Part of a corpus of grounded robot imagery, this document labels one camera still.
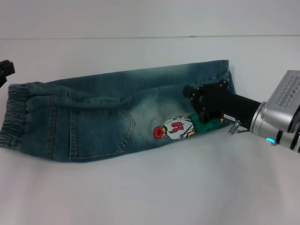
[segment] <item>led indicator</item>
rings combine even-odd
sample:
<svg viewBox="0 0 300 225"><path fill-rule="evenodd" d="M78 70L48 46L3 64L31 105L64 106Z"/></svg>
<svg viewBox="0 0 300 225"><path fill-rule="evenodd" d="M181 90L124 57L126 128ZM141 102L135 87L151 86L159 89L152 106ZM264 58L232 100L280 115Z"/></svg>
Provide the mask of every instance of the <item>led indicator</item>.
<svg viewBox="0 0 300 225"><path fill-rule="evenodd" d="M268 142L275 143L275 141L274 141L273 139L271 139L271 138L266 138L266 140L267 140Z"/></svg>

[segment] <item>elastic waistband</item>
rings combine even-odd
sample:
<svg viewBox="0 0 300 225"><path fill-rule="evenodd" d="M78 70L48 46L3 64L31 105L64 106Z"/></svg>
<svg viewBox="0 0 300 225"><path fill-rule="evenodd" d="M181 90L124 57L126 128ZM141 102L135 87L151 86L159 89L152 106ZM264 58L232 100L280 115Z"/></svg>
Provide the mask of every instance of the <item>elastic waistband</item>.
<svg viewBox="0 0 300 225"><path fill-rule="evenodd" d="M23 133L26 102L29 97L30 83L9 86L6 113L0 131L0 147L15 149L17 139Z"/></svg>

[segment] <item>green fabric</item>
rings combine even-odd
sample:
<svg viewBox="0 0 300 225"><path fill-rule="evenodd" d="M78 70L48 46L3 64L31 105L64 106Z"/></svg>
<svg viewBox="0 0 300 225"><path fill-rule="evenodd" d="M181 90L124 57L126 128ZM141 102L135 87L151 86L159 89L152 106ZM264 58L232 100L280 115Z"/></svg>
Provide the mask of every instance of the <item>green fabric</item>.
<svg viewBox="0 0 300 225"><path fill-rule="evenodd" d="M213 118L209 120L207 123L200 122L197 113L193 113L189 115L189 118L194 125L194 129L196 133L205 133L205 132L217 130L224 127L221 124L221 118Z"/></svg>

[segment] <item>blue denim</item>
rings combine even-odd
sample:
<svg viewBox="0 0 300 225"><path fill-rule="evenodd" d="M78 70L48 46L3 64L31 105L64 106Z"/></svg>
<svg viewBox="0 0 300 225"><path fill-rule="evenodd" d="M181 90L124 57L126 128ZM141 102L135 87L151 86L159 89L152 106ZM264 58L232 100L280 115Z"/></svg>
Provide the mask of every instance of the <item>blue denim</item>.
<svg viewBox="0 0 300 225"><path fill-rule="evenodd" d="M171 142L153 130L194 113L185 85L229 81L227 60L9 86L0 147L61 162L87 162Z"/></svg>

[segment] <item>white background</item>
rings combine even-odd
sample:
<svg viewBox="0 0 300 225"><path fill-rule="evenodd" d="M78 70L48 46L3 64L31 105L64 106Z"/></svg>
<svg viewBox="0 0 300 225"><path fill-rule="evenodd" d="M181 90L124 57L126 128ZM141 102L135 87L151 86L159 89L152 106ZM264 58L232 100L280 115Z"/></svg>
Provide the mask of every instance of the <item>white background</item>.
<svg viewBox="0 0 300 225"><path fill-rule="evenodd" d="M238 94L267 100L286 70L300 70L299 7L3 0L0 60L16 74L0 89L0 121L10 83L219 59ZM227 130L85 164L0 149L0 225L299 224L300 155Z"/></svg>

